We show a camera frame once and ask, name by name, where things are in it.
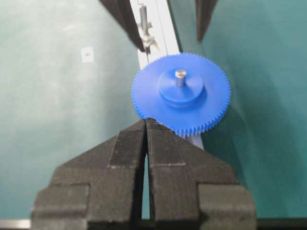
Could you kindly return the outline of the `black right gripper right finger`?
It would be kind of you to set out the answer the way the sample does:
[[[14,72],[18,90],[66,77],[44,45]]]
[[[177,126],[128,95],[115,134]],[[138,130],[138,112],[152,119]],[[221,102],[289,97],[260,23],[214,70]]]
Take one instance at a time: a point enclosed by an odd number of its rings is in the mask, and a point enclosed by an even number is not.
[[[151,215],[158,230],[254,230],[251,192],[234,169],[146,120]]]

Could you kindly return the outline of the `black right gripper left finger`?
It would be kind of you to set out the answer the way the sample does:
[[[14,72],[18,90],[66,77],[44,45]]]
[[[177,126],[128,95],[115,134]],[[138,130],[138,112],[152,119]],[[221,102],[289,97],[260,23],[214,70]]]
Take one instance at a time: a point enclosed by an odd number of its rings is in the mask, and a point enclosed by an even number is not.
[[[131,230],[141,218],[146,122],[58,166],[35,199],[34,230]]]

